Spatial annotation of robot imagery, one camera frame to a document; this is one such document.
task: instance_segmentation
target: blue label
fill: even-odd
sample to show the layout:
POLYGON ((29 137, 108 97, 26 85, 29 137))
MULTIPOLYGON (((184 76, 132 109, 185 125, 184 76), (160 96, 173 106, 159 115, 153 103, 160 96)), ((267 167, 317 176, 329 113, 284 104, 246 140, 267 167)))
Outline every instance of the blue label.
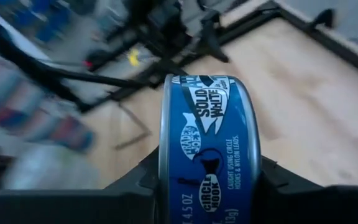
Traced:
POLYGON ((252 179, 242 101, 231 77, 173 77, 172 224, 249 223, 252 179))

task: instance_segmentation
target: plywood floor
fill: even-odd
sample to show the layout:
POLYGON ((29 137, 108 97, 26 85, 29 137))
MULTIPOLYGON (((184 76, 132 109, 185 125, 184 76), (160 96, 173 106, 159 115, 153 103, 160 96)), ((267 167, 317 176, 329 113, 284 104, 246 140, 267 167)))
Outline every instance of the plywood floor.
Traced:
MULTIPOLYGON (((255 7, 224 18, 230 23, 255 7)), ((206 57, 191 74, 234 75, 255 106, 262 154, 318 184, 358 184, 358 70, 280 19, 231 42, 231 63, 206 57)), ((84 118, 98 134, 89 158, 101 171, 101 187, 133 168, 158 145, 162 91, 144 90, 124 103, 151 130, 141 142, 114 146, 141 133, 115 103, 84 118)))

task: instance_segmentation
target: metal can rim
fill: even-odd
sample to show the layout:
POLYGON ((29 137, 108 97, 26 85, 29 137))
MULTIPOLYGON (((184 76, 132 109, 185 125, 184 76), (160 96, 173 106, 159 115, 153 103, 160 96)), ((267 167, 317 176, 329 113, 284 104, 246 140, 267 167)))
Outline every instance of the metal can rim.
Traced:
POLYGON ((261 165, 262 165, 262 156, 260 151, 260 141, 259 141, 259 132, 257 126, 257 120, 255 115, 254 107, 252 106, 251 97, 245 85, 236 77, 231 77, 235 79, 237 89, 239 90, 240 96, 242 99, 247 99, 242 101, 244 107, 244 112, 246 114, 246 122, 248 129, 248 153, 249 153, 249 162, 251 165, 251 178, 252 183, 256 183, 258 176, 260 175, 261 165))
POLYGON ((161 124, 160 124, 160 146, 158 152, 158 179, 159 179, 159 199, 158 211, 160 214, 159 223, 170 223, 169 217, 169 130, 170 130, 170 106, 172 94, 172 78, 169 74, 165 78, 163 99, 161 105, 161 124))

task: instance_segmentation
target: metal bar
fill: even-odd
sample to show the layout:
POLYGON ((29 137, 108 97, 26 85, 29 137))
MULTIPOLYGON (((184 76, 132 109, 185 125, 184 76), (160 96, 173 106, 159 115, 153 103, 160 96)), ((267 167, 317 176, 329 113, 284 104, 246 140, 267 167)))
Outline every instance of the metal bar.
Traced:
MULTIPOLYGON (((223 29, 223 31, 221 32, 221 36, 218 37, 218 41, 221 45, 227 44, 230 41, 234 40, 235 38, 238 38, 258 28, 259 26, 262 26, 266 22, 269 22, 278 16, 279 15, 276 12, 266 13, 266 14, 262 14, 260 13, 260 11, 251 12, 250 14, 246 15, 242 19, 229 25, 227 28, 223 29)), ((205 55, 203 54, 187 56, 178 63, 178 66, 184 67, 204 56, 205 55)), ((161 76, 161 74, 159 74, 161 73, 159 68, 161 68, 161 65, 159 65, 158 63, 154 63, 148 68, 146 68, 143 72, 140 72, 138 75, 136 75, 134 80, 138 82, 149 82, 150 77, 161 76)), ((159 83, 155 83, 155 85, 161 84, 162 82, 163 79, 160 79, 159 83)), ((104 98, 100 98, 96 100, 93 104, 88 105, 85 108, 85 110, 81 112, 87 113, 88 111, 92 110, 92 108, 97 107, 109 100, 121 101, 127 97, 130 97, 140 89, 141 88, 132 88, 132 89, 121 88, 104 98)))
POLYGON ((58 77, 50 76, 51 67, 30 57, 19 49, 12 41, 10 33, 0 25, 0 56, 16 64, 29 77, 44 88, 54 92, 59 97, 75 102, 78 107, 83 102, 65 85, 62 85, 58 77))
POLYGON ((138 125, 138 127, 141 128, 142 130, 142 134, 126 141, 126 142, 123 142, 123 143, 120 143, 118 145, 116 145, 114 148, 116 150, 121 150, 121 149, 124 149, 128 146, 131 146, 133 144, 136 144, 138 143, 139 141, 143 140, 144 138, 147 138, 149 137, 152 132, 151 130, 146 126, 145 123, 143 123, 130 109, 126 108, 124 105, 122 105, 121 103, 118 104, 118 107, 120 107, 123 112, 128 115, 128 117, 136 124, 138 125))
POLYGON ((134 80, 122 80, 118 78, 89 75, 85 73, 70 72, 60 69, 51 70, 50 72, 52 75, 55 75, 56 77, 59 78, 67 78, 71 80, 80 80, 80 81, 86 81, 92 83, 101 83, 101 84, 107 84, 112 86, 118 86, 122 88, 140 88, 144 86, 143 83, 139 83, 134 80))
MULTIPOLYGON (((259 11, 259 10, 253 11, 250 14, 248 14, 248 15, 244 16, 243 18, 239 19, 238 21, 236 21, 236 22, 230 24, 229 26, 225 27, 223 33, 230 32, 230 31, 238 28, 239 26, 243 25, 243 23, 248 22, 248 21, 250 21, 252 19, 255 19, 256 17, 260 16, 261 14, 262 14, 262 12, 259 11)), ((125 33, 127 33, 127 32, 135 32, 136 35, 135 35, 135 37, 131 37, 129 40, 127 40, 126 43, 120 44, 106 58, 101 59, 100 62, 98 62, 97 64, 93 65, 89 69, 90 72, 96 72, 97 70, 99 70, 100 68, 105 66, 110 61, 114 60, 115 58, 117 58, 121 54, 125 53, 125 51, 127 51, 128 48, 132 47, 133 45, 135 45, 136 43, 141 41, 141 38, 139 38, 138 33, 136 31, 134 31, 133 28, 129 28, 129 27, 126 27, 126 30, 122 30, 122 32, 120 32, 120 35, 116 35, 115 37, 122 37, 124 39, 124 38, 126 38, 125 33)), ((148 40, 147 37, 146 38, 143 37, 143 40, 146 41, 148 44, 150 44, 148 47, 151 47, 152 51, 160 52, 160 49, 158 49, 158 47, 156 47, 155 44, 150 43, 150 41, 148 40)))
POLYGON ((300 18, 297 18, 295 15, 290 13, 288 10, 280 7, 280 15, 283 19, 288 21, 291 25, 298 28, 299 30, 302 30, 306 35, 311 37, 313 40, 320 43, 322 46, 324 46, 326 49, 330 50, 334 54, 341 57, 343 60, 345 60, 347 63, 355 66, 358 68, 358 55, 347 48, 346 46, 343 46, 342 44, 336 42, 332 38, 330 38, 327 34, 324 32, 321 32, 318 29, 309 30, 307 29, 306 25, 307 22, 301 20, 300 18))

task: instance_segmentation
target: black metal frame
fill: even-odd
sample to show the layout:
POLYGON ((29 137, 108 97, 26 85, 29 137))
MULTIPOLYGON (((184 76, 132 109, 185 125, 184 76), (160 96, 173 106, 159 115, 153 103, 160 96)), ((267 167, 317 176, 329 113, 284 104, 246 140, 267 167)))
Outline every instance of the black metal frame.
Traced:
MULTIPOLYGON (((288 21, 328 50, 358 68, 357 54, 332 40, 324 32, 315 29, 318 19, 313 22, 305 22, 272 1, 261 5, 255 11, 221 30, 218 34, 219 43, 221 45, 229 43, 276 18, 288 21)), ((114 79, 78 76, 74 73, 62 75, 59 74, 59 71, 55 71, 53 74, 60 78, 98 83, 110 82, 110 84, 118 86, 128 84, 127 87, 130 87, 121 88, 92 105, 82 105, 82 112, 85 113, 109 100, 122 101, 143 86, 157 87, 163 82, 166 73, 186 75, 180 67, 188 65, 202 56, 204 55, 190 55, 178 64, 168 58, 163 58, 139 73, 134 78, 135 85, 128 82, 118 83, 114 79), (150 84, 150 77, 154 79, 157 77, 157 82, 150 84)), ((264 172, 262 177, 270 180, 272 187, 281 194, 294 192, 297 194, 287 196, 285 197, 286 201, 283 201, 283 195, 279 197, 272 195, 271 190, 262 187, 265 191, 260 194, 261 198, 255 198, 258 201, 254 205, 259 210, 253 213, 254 217, 260 215, 262 221, 254 223, 281 221, 299 223, 300 220, 305 222, 310 219, 319 221, 343 219, 346 223, 354 223, 355 220, 358 220, 358 189, 328 187, 320 190, 322 189, 320 186, 283 169, 267 158, 262 159, 262 170, 264 172), (309 190, 319 190, 319 192, 299 194, 299 192, 309 190)), ((155 203, 158 202, 156 195, 158 195, 158 149, 154 150, 128 174, 104 190, 0 191, 0 223, 155 223, 160 215, 154 209, 155 203)))
POLYGON ((115 149, 124 149, 125 147, 135 144, 152 135, 151 130, 130 109, 126 108, 122 103, 118 103, 118 107, 120 107, 120 109, 122 109, 122 111, 130 117, 130 119, 142 130, 142 133, 126 142, 116 145, 114 147, 115 149))
MULTIPOLYGON (((315 25, 317 24, 314 21, 306 22, 298 18, 296 15, 294 15, 287 9, 281 7, 279 3, 276 3, 274 1, 269 1, 262 4, 255 11, 223 28, 218 34, 218 41, 221 45, 228 44, 230 41, 241 37, 246 33, 277 18, 286 20, 291 25, 301 30, 304 34, 320 43, 326 49, 332 51, 333 53, 341 57, 343 60, 347 61, 349 64, 358 68, 358 55, 355 52, 353 52, 351 49, 348 49, 346 46, 343 46, 336 40, 332 39, 323 31, 316 29, 315 25)), ((171 60, 167 58, 159 62, 155 62, 151 66, 146 68, 143 72, 138 73, 133 78, 133 80, 137 83, 144 83, 144 86, 138 86, 134 88, 120 88, 110 93, 107 97, 97 99, 91 105, 87 105, 82 112, 86 113, 89 110, 92 110, 93 108, 109 100, 122 101, 127 97, 130 97, 137 91, 141 90, 143 87, 149 86, 151 83, 151 77, 153 77, 153 80, 157 78, 157 82, 154 82, 152 84, 153 87, 157 87, 163 83, 163 80, 167 73, 174 73, 175 71, 177 72, 178 70, 181 70, 180 67, 184 67, 188 64, 191 64, 203 56, 205 56, 205 54, 189 55, 187 57, 184 57, 177 64, 174 64, 171 60)))

